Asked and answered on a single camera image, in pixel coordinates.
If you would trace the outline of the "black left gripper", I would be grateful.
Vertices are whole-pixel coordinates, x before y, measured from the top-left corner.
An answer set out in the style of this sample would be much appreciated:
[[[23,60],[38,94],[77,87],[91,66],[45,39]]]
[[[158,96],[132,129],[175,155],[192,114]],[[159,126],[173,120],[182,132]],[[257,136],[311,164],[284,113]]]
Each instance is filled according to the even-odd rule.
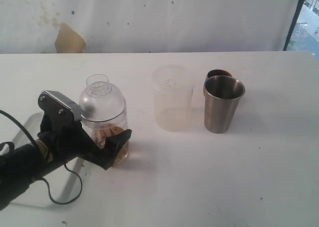
[[[45,162],[49,166],[61,166],[79,157],[104,170],[114,165],[115,160],[124,160],[128,155],[129,139],[132,130],[106,138],[106,147],[99,148],[77,121],[70,127],[64,127],[59,135],[53,133],[51,121],[44,114],[40,124],[38,140],[45,144]]]

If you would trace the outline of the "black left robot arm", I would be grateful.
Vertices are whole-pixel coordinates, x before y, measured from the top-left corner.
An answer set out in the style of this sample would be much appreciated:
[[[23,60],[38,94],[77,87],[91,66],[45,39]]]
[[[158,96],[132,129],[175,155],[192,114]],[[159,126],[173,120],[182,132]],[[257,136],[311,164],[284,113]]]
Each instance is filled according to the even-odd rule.
[[[6,208],[11,201],[22,195],[36,181],[48,181],[45,176],[76,157],[84,159],[104,170],[114,165],[120,150],[131,137],[131,129],[106,138],[100,149],[82,128],[79,121],[62,127],[56,135],[50,128],[50,121],[44,116],[39,138],[34,139],[14,117],[0,112],[16,124],[30,140],[19,148],[13,142],[2,142],[9,151],[0,157],[0,208]]]

